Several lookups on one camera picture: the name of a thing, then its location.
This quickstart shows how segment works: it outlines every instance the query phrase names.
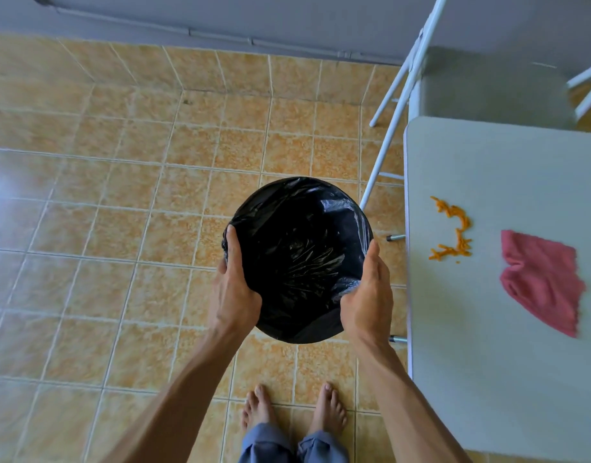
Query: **table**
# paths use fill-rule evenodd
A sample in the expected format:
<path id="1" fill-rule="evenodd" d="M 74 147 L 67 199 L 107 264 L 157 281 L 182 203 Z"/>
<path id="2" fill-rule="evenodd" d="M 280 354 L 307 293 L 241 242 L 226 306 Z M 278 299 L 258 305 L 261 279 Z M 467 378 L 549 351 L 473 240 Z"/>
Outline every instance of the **table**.
<path id="1" fill-rule="evenodd" d="M 591 134 L 420 116 L 404 143 L 411 377 L 468 449 L 591 461 Z M 471 258 L 428 260 L 459 223 L 431 195 Z M 577 249 L 577 340 L 503 290 L 503 229 Z"/>

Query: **orange snack piece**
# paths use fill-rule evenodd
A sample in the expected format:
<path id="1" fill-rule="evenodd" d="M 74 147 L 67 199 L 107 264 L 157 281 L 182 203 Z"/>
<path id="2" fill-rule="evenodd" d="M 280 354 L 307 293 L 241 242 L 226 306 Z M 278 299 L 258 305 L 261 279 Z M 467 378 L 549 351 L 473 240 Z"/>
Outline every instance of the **orange snack piece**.
<path id="1" fill-rule="evenodd" d="M 463 237 L 463 232 L 465 232 L 471 227 L 471 220 L 465 213 L 465 210 L 459 208 L 458 206 L 449 206 L 445 201 L 440 200 L 439 198 L 435 198 L 434 196 L 431 196 L 430 198 L 436 201 L 438 213 L 445 211 L 446 216 L 448 218 L 457 216 L 460 219 L 461 227 L 456 228 L 457 243 L 455 248 L 439 244 L 438 247 L 442 250 L 430 249 L 432 255 L 428 257 L 428 259 L 441 261 L 444 257 L 448 255 L 451 255 L 453 257 L 457 257 L 459 255 L 462 255 L 464 257 L 470 257 L 471 252 L 469 252 L 469 249 L 471 248 L 471 246 L 469 245 L 469 242 L 471 242 L 471 239 L 465 239 Z"/>

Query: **chair seat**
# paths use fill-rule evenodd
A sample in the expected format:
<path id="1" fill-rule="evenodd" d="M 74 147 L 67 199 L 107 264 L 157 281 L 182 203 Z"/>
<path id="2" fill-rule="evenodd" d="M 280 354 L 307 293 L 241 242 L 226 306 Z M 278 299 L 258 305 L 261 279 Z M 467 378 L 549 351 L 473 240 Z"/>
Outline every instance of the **chair seat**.
<path id="1" fill-rule="evenodd" d="M 420 115 L 574 130 L 566 80 L 554 68 L 429 47 Z"/>

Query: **person's right arm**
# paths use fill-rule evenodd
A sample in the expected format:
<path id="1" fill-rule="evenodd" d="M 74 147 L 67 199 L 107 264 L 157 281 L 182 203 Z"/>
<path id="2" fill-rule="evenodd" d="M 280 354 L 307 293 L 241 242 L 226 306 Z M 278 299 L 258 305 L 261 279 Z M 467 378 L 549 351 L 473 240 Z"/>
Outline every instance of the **person's right arm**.
<path id="1" fill-rule="evenodd" d="M 360 286 L 340 301 L 340 319 L 374 391 L 394 456 L 410 463 L 469 463 L 388 342 L 392 305 L 390 273 L 372 241 Z"/>

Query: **person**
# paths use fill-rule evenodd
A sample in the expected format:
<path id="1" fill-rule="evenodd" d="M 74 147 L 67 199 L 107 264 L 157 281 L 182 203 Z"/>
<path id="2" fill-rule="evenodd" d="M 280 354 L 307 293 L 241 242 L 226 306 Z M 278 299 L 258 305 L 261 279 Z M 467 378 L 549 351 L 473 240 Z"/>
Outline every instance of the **person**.
<path id="1" fill-rule="evenodd" d="M 228 260 L 217 268 L 208 330 L 174 380 L 155 397 L 103 459 L 104 463 L 186 462 L 224 371 L 254 326 L 261 296 L 246 285 L 242 253 L 233 226 L 227 228 Z M 392 450 L 399 462 L 464 463 L 470 459 L 407 375 L 390 346 L 392 290 L 389 270 L 372 241 L 359 286 L 340 301 L 340 319 L 374 391 Z M 276 426 L 268 390 L 258 385 L 246 397 L 240 463 L 346 463 L 337 435 L 346 411 L 337 390 L 325 383 L 308 436 L 291 452 Z"/>

